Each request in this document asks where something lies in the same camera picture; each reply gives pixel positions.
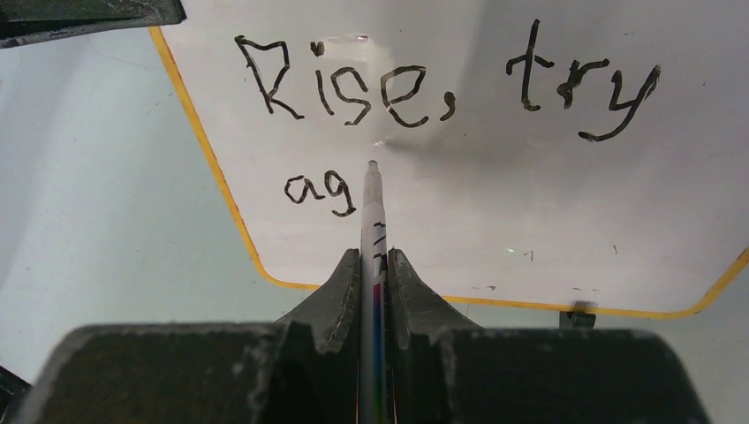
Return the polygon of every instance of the whiteboard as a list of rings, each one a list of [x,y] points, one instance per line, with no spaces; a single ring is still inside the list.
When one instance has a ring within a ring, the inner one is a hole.
[[[156,46],[271,281],[359,244],[372,159],[450,300],[685,314],[747,262],[743,1],[183,3]]]

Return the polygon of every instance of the light gray background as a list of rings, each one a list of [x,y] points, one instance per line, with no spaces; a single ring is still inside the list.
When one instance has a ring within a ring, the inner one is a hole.
[[[308,294],[258,275],[145,29],[0,50],[0,202],[0,364],[31,382],[81,325],[271,321]],[[715,422],[745,422],[747,280],[695,316],[597,327],[655,331]],[[485,326],[557,322],[456,307]]]

